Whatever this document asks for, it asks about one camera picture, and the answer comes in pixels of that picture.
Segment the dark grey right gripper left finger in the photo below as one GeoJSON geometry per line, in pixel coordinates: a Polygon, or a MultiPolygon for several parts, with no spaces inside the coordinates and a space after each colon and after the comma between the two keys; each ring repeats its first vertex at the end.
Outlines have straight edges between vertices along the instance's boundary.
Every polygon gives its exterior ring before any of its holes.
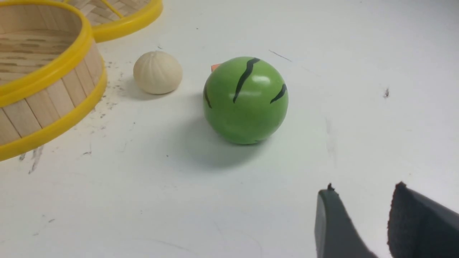
{"type": "Polygon", "coordinates": [[[314,236],[318,258],[377,257],[361,239],[331,183],[317,194],[314,236]]]}

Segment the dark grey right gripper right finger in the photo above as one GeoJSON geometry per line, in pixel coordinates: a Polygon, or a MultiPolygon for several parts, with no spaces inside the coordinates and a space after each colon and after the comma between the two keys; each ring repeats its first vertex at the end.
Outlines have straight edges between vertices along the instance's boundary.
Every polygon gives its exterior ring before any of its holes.
{"type": "Polygon", "coordinates": [[[459,215],[397,183],[388,220],[388,246],[394,258],[457,258],[459,215]]]}

